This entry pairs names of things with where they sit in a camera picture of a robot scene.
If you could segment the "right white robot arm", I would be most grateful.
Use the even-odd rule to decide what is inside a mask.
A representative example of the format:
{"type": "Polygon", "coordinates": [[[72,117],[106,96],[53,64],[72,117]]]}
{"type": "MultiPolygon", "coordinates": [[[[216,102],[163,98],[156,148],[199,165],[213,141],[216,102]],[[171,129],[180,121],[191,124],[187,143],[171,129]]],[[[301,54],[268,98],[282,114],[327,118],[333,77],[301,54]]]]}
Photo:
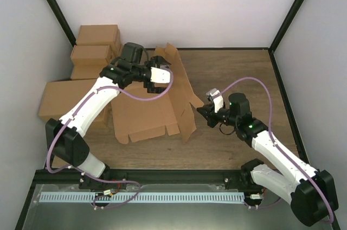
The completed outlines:
{"type": "Polygon", "coordinates": [[[233,93],[229,104],[217,89],[207,93],[209,103],[197,108],[209,127],[232,126],[237,137],[261,153],[275,170],[255,159],[243,166],[241,182],[247,188],[263,186],[286,201],[305,226],[334,221],[338,199],[332,175],[318,170],[294,155],[270,132],[269,126],[253,117],[243,93],[233,93]]]}

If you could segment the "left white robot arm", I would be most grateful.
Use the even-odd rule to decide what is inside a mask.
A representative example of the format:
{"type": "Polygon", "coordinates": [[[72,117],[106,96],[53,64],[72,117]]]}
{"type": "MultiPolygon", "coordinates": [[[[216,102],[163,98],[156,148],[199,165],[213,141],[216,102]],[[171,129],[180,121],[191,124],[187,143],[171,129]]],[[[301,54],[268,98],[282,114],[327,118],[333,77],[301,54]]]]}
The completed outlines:
{"type": "Polygon", "coordinates": [[[174,80],[171,64],[160,55],[148,56],[141,63],[143,54],[147,54],[143,46],[126,43],[121,55],[101,70],[91,89],[69,112],[58,120],[51,118],[46,122],[46,169],[51,174],[63,170],[52,169],[51,157],[55,156],[65,161],[66,169],[77,170],[82,179],[89,177],[100,189],[113,183],[109,166],[91,153],[84,136],[99,113],[119,94],[146,100],[126,92],[125,88],[133,82],[143,83],[147,92],[154,94],[151,100],[159,99],[169,91],[174,80]]]}

